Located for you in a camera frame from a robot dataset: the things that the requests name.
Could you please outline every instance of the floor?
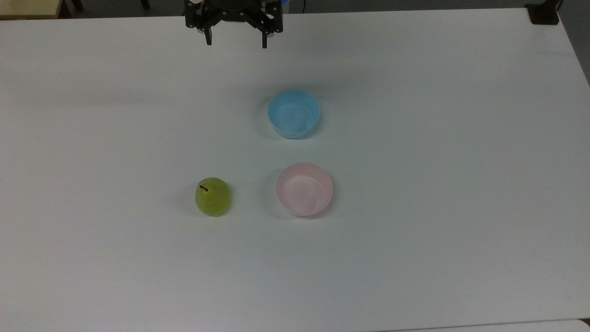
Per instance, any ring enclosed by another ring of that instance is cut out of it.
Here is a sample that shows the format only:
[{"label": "floor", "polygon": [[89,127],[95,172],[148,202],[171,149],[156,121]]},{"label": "floor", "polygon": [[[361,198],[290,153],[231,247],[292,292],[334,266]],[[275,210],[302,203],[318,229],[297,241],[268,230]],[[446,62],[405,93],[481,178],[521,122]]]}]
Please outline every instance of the floor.
[{"label": "floor", "polygon": [[[182,0],[149,0],[143,9],[140,0],[81,0],[83,12],[76,18],[175,16],[182,14]],[[522,8],[542,0],[306,0],[305,13],[408,11],[426,9]],[[304,0],[291,0],[289,13],[303,12]],[[559,15],[590,82],[590,0],[564,0]]]}]

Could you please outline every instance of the bowl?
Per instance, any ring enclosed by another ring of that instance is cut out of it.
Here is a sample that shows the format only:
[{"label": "bowl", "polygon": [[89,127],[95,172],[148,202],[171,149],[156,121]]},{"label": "bowl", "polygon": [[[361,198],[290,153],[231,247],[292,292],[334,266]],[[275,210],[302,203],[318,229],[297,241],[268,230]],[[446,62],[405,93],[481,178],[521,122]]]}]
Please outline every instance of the bowl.
[{"label": "bowl", "polygon": [[291,139],[304,138],[320,119],[320,105],[303,90],[285,90],[270,100],[268,119],[279,135]]},{"label": "bowl", "polygon": [[321,167],[298,162],[283,170],[277,180],[281,204],[299,217],[316,214],[326,208],[333,194],[332,179]]}]

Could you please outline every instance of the white table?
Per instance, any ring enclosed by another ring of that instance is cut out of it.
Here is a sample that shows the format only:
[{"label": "white table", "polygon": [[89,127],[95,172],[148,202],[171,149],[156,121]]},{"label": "white table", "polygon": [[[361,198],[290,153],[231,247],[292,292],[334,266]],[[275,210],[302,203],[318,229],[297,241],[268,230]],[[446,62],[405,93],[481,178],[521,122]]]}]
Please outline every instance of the white table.
[{"label": "white table", "polygon": [[[375,331],[590,314],[590,89],[525,9],[0,22],[0,330]],[[266,120],[313,93],[318,132]],[[298,219],[299,161],[335,183]],[[205,217],[196,183],[224,179]]]},{"label": "white table", "polygon": [[590,327],[579,320],[544,321],[534,323],[429,328],[412,332],[590,332]]}]

